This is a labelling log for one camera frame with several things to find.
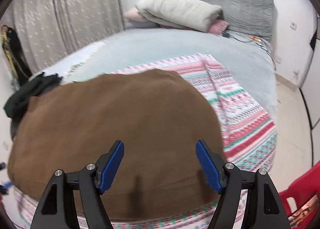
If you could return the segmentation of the brown corduroy coat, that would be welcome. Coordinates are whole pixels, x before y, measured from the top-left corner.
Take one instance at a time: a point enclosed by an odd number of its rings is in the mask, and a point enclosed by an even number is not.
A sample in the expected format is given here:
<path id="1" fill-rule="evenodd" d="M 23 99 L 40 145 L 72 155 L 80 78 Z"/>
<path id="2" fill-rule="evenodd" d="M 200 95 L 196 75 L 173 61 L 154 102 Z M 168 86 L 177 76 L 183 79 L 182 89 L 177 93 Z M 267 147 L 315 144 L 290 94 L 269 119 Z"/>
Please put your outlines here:
<path id="1" fill-rule="evenodd" d="M 198 90 L 173 71 L 105 74 L 30 99 L 13 142 L 8 176 L 35 200 L 53 172 L 75 172 L 107 153 L 125 152 L 102 201 L 112 220 L 192 211 L 219 199 L 195 153 L 203 139 L 223 154 L 220 124 Z"/>

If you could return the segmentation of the hanging black clothes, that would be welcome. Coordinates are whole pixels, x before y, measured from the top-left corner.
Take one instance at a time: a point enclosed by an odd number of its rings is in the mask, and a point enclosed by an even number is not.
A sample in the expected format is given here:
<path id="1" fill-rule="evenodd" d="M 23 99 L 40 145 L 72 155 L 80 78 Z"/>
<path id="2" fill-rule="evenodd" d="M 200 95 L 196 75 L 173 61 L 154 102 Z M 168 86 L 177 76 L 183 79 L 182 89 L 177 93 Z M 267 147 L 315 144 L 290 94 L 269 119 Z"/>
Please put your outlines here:
<path id="1" fill-rule="evenodd" d="M 19 86 L 28 82 L 32 76 L 30 67 L 25 59 L 22 46 L 16 31 L 7 25 L 1 26 L 2 48 L 7 57 L 13 77 Z"/>

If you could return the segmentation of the patterned pink knit blanket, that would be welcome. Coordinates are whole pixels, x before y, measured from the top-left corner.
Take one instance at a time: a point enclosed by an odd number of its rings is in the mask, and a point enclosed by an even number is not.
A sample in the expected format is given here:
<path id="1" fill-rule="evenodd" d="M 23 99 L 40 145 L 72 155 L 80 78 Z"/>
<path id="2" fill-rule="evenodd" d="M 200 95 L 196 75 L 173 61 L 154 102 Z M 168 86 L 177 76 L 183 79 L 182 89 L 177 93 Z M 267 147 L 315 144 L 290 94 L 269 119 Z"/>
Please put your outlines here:
<path id="1" fill-rule="evenodd" d="M 276 125 L 267 111 L 233 78 L 231 70 L 210 54 L 193 54 L 127 66 L 111 74 L 134 74 L 151 69 L 171 70 L 191 83 L 217 113 L 227 160 L 240 169 L 269 171 L 277 142 Z M 37 202 L 14 187 L 19 214 L 30 228 Z M 162 219 L 112 222 L 115 228 L 205 228 L 217 202 Z"/>

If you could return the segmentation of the red plastic chair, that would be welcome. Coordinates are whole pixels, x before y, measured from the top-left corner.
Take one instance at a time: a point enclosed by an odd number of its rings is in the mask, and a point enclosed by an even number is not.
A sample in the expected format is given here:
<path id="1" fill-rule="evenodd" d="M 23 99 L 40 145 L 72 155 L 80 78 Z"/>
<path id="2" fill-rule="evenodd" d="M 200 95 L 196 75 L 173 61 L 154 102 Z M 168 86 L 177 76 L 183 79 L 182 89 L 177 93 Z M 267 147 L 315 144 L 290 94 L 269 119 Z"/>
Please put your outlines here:
<path id="1" fill-rule="evenodd" d="M 319 199 L 319 163 L 316 163 L 291 183 L 287 189 L 279 193 L 288 219 L 293 212 L 301 208 L 315 194 Z M 308 217 L 301 226 L 295 228 L 319 228 L 319 209 L 314 215 Z"/>

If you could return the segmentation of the smartphone on chair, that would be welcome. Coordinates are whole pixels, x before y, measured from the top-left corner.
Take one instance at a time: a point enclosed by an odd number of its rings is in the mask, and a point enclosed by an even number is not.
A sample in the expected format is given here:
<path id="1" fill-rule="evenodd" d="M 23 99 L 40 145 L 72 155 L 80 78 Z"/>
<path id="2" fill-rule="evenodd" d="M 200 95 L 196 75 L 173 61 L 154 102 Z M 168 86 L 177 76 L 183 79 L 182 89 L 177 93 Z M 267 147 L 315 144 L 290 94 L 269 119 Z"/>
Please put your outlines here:
<path id="1" fill-rule="evenodd" d="M 314 215 L 319 209 L 319 199 L 315 194 L 308 202 L 306 202 L 301 208 L 297 209 L 289 216 L 290 226 L 292 228 L 301 226 L 308 217 Z"/>

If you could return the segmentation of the black folded garment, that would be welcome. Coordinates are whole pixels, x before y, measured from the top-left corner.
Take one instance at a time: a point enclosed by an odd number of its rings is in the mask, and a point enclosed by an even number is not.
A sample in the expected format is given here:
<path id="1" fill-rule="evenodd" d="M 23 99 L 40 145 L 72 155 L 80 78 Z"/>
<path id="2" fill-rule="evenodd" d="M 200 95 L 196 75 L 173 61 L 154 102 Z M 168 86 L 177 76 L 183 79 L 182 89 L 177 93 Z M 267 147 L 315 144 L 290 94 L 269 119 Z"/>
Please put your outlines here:
<path id="1" fill-rule="evenodd" d="M 44 72 L 27 81 L 17 92 L 6 102 L 3 109 L 8 118 L 11 119 L 10 135 L 13 140 L 16 136 L 18 126 L 27 112 L 29 100 L 32 97 L 39 97 L 58 87 L 63 77 L 57 73 L 46 76 Z"/>

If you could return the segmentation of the grey bed sheet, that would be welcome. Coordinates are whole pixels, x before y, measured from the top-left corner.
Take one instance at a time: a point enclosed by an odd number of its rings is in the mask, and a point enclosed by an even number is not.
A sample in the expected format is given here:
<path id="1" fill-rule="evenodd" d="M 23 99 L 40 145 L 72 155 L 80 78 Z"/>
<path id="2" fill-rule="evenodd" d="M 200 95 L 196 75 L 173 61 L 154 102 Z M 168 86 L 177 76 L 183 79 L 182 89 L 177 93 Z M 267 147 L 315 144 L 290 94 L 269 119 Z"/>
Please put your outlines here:
<path id="1" fill-rule="evenodd" d="M 226 38 L 190 30 L 130 29 L 94 42 L 43 69 L 65 83 L 84 81 L 127 66 L 192 54 L 210 54 L 229 68 L 240 84 L 272 117 L 277 118 L 277 92 L 271 44 L 231 32 Z"/>

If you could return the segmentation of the dusty pink folded blanket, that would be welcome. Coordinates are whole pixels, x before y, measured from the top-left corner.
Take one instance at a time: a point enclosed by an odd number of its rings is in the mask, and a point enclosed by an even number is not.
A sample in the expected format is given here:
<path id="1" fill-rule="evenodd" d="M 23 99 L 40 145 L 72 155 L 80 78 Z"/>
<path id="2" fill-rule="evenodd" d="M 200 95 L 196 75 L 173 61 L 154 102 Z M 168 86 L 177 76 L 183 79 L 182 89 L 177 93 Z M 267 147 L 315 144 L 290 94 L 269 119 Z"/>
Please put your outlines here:
<path id="1" fill-rule="evenodd" d="M 222 33 L 228 28 L 229 23 L 225 20 L 216 19 L 208 28 L 208 33 L 214 35 L 222 35 Z"/>

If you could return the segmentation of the pink pillow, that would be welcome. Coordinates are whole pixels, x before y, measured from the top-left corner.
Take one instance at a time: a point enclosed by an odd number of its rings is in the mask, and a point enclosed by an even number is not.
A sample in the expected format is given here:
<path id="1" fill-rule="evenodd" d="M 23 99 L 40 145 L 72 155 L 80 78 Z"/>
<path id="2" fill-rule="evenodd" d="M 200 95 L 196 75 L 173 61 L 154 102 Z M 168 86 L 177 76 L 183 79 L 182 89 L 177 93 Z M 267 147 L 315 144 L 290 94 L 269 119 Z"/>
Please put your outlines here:
<path id="1" fill-rule="evenodd" d="M 140 14 L 139 10 L 136 7 L 128 10 L 124 13 L 124 18 L 126 20 L 135 21 L 135 22 L 148 22 L 148 19 Z"/>

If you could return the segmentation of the grey quilted headboard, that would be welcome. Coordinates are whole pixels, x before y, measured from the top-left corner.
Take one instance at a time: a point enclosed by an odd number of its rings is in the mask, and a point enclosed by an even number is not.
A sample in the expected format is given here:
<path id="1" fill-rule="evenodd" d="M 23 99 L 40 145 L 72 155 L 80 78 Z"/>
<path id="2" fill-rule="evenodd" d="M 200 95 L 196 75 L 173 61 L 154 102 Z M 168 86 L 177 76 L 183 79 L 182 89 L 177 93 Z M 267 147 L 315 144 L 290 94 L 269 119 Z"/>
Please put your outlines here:
<path id="1" fill-rule="evenodd" d="M 220 19 L 231 31 L 259 34 L 271 41 L 274 23 L 274 0 L 201 0 L 222 8 Z"/>

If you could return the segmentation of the folded light grey duvet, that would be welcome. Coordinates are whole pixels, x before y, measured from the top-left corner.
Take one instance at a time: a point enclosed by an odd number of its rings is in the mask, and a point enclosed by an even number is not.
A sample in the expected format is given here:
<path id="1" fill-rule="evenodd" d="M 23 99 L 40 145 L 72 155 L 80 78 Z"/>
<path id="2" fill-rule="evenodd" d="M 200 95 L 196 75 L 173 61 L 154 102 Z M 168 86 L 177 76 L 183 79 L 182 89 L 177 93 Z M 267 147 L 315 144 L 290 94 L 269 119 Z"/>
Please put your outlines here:
<path id="1" fill-rule="evenodd" d="M 207 32 L 222 8 L 201 0 L 138 0 L 136 8 L 146 19 L 172 28 Z"/>

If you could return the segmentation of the grey curtain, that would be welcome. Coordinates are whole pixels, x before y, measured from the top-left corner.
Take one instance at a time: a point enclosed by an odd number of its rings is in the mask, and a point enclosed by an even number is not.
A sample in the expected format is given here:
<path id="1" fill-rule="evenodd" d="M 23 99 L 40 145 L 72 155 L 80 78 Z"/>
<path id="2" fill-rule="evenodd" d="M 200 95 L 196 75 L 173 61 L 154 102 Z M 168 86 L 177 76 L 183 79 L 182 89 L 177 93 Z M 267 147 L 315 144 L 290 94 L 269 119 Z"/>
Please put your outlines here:
<path id="1" fill-rule="evenodd" d="M 124 29 L 120 0 L 12 0 L 1 24 L 17 32 L 33 73 Z"/>

